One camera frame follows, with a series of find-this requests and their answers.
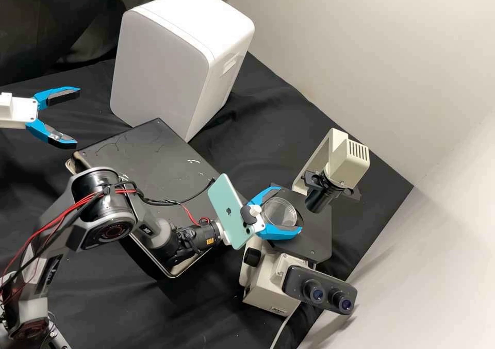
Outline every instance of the robotic arm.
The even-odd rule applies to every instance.
[[[80,89],[63,86],[34,94],[32,98],[0,94],[0,128],[26,129],[38,139],[57,148],[72,149],[74,138],[57,131],[38,119],[38,111],[79,97]]]
[[[3,277],[0,348],[70,349],[48,314],[48,291],[69,251],[81,252],[118,241],[131,232],[170,263],[217,245],[215,222],[173,229],[147,210],[131,182],[110,168],[72,176],[59,199],[40,217],[22,250],[17,272]]]

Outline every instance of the white plastic box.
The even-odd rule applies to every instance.
[[[225,104],[254,24],[221,0],[155,0],[124,13],[110,107],[160,117],[189,141]]]

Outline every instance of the white cable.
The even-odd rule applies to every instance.
[[[274,349],[275,348],[275,344],[277,343],[278,338],[282,334],[282,330],[287,325],[287,322],[289,322],[290,318],[292,317],[292,315],[294,314],[294,312],[297,310],[298,306],[299,306],[299,304],[294,308],[293,311],[291,311],[291,313],[282,322],[282,326],[280,326],[280,328],[278,329],[277,335],[275,335],[275,339],[273,339],[273,342],[272,342],[272,345],[270,346],[270,349]]]

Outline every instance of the white panel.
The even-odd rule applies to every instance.
[[[414,188],[300,349],[493,348],[495,111]]]
[[[495,0],[227,0],[250,51],[416,184],[493,104]]]

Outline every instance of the black cable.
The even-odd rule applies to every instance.
[[[190,201],[196,197],[198,197],[200,194],[202,194],[204,191],[206,191],[213,183],[215,182],[215,179],[214,178],[211,178],[210,181],[208,182],[208,184],[201,190],[199,191],[198,193],[196,193],[195,195],[189,197],[189,198],[186,198],[185,200],[182,200],[182,201],[176,201],[176,200],[152,200],[150,198],[146,198],[144,196],[144,193],[137,189],[137,195],[141,198],[141,200],[148,204],[148,205],[151,205],[151,206],[175,206],[175,205],[181,205],[187,201]]]
[[[185,238],[185,240],[189,243],[189,246],[192,248],[192,250],[197,254],[197,255],[202,255],[203,252],[200,251],[200,249],[196,246],[194,243],[194,240],[189,236],[189,234],[185,231],[182,232],[182,236]]]
[[[48,319],[52,322],[52,328],[50,329],[50,327],[48,327],[48,333],[46,334],[45,338],[41,342],[40,349],[43,348],[43,346],[45,345],[45,342],[48,339],[48,337],[50,336],[50,334],[53,331],[55,331],[55,315],[50,311],[48,311]]]
[[[179,201],[174,201],[174,200],[151,200],[149,198],[145,198],[144,197],[144,193],[137,188],[137,185],[134,181],[132,180],[126,180],[126,181],[120,181],[119,183],[117,184],[112,184],[112,185],[109,185],[109,186],[106,186],[103,190],[101,190],[100,192],[98,192],[97,194],[94,195],[93,198],[91,198],[88,202],[86,202],[84,205],[82,205],[81,207],[79,207],[79,209],[77,209],[77,211],[74,213],[74,215],[72,217],[70,217],[70,219],[65,222],[65,224],[63,224],[61,226],[61,228],[57,231],[56,234],[54,234],[54,236],[46,243],[46,245],[44,247],[42,247],[33,257],[31,257],[26,263],[24,263],[15,273],[14,275],[12,275],[5,283],[2,284],[2,287],[3,286],[6,286],[7,284],[11,283],[12,281],[14,281],[14,279],[17,278],[17,276],[19,276],[23,270],[25,270],[28,266],[30,266],[37,258],[40,257],[41,254],[43,254],[47,249],[48,247],[50,247],[56,240],[58,237],[60,237],[60,235],[62,234],[62,231],[64,230],[64,228],[67,228],[69,226],[71,226],[78,218],[79,216],[81,215],[81,213],[86,210],[89,206],[91,206],[92,204],[94,204],[96,202],[96,200],[98,200],[98,198],[104,194],[107,190],[107,188],[115,188],[115,187],[120,187],[124,184],[132,184],[134,186],[134,188],[136,189],[136,193],[141,197],[141,200],[149,205],[153,205],[153,206],[173,206],[173,205],[181,205],[182,203],[184,202],[187,202],[187,201],[190,201],[192,200],[193,198],[196,198],[197,196],[199,196],[200,194],[202,194],[205,190],[207,190],[213,183],[215,182],[215,179],[212,178],[209,182],[208,182],[208,185],[203,188],[200,192],[196,193],[195,195],[179,202]]]
[[[58,237],[60,237],[60,235],[62,234],[62,231],[64,228],[68,227],[68,226],[71,226],[76,220],[77,218],[81,215],[81,213],[86,210],[89,206],[91,206],[92,204],[94,204],[96,202],[96,200],[104,193],[105,189],[98,192],[97,194],[95,194],[95,196],[90,199],[88,202],[86,202],[84,205],[82,205],[81,207],[79,207],[79,209],[74,213],[74,215],[70,218],[70,220],[68,220],[65,224],[63,224],[60,229],[57,231],[56,234],[54,234],[54,236],[46,243],[46,245],[44,247],[42,247],[33,257],[31,257],[25,264],[23,264],[15,273],[14,275],[12,275],[3,285],[3,286],[6,286],[7,284],[11,283],[14,279],[17,278],[17,276],[19,276],[19,274],[22,273],[23,270],[25,270],[28,266],[30,266],[38,257],[40,257],[41,254],[43,254],[45,252],[45,250],[50,247],[56,240]]]

